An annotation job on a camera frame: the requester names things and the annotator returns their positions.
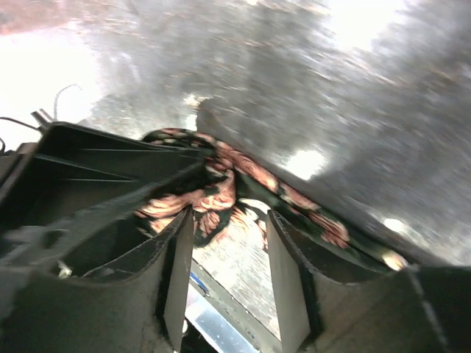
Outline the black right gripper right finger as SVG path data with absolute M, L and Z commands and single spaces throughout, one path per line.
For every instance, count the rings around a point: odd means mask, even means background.
M 269 213 L 269 264 L 284 352 L 468 352 L 470 269 L 379 274 Z

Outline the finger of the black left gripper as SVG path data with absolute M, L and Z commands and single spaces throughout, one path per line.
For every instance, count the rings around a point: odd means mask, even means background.
M 172 224 L 157 234 L 142 218 L 122 218 L 66 252 L 47 274 L 51 278 L 157 277 L 172 238 Z
M 203 167 L 192 148 L 156 146 L 69 123 L 54 123 L 1 175 L 1 231 L 45 226 L 137 193 L 141 206 Z

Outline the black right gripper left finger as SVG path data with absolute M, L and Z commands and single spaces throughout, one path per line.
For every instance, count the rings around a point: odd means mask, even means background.
M 3 352 L 172 352 L 180 347 L 193 235 L 189 210 L 170 223 L 173 238 L 157 277 L 47 274 L 66 252 L 114 221 L 8 235 L 18 246 L 1 261 Z

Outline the black floral rose tie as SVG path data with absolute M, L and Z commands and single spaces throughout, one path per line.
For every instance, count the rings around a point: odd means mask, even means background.
M 136 211 L 139 230 L 159 235 L 186 207 L 194 220 L 194 242 L 202 248 L 223 239 L 230 229 L 260 236 L 268 249 L 269 211 L 284 217 L 312 243 L 326 246 L 352 263 L 373 271 L 400 271 L 409 262 L 347 226 L 331 211 L 311 201 L 241 151 L 205 133 L 181 128 L 158 129 L 143 141 L 162 147 L 195 148 L 205 167 L 194 180 L 153 196 Z

